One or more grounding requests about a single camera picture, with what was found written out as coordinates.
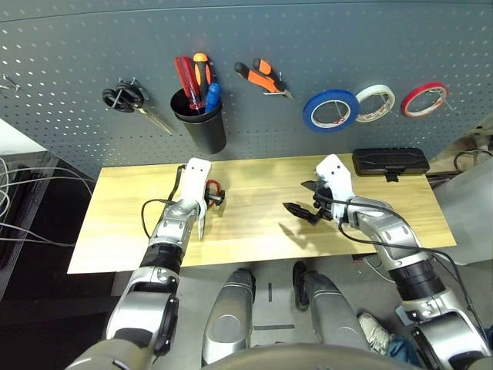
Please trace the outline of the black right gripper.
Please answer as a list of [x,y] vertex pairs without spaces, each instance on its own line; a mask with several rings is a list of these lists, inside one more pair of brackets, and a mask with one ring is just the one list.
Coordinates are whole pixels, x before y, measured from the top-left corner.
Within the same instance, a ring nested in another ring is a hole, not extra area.
[[302,208],[301,205],[292,202],[283,202],[284,208],[295,217],[305,220],[311,225],[316,225],[320,219],[332,221],[333,194],[331,189],[315,180],[304,181],[301,185],[314,192],[314,207],[317,209],[317,213],[313,214],[309,210]]

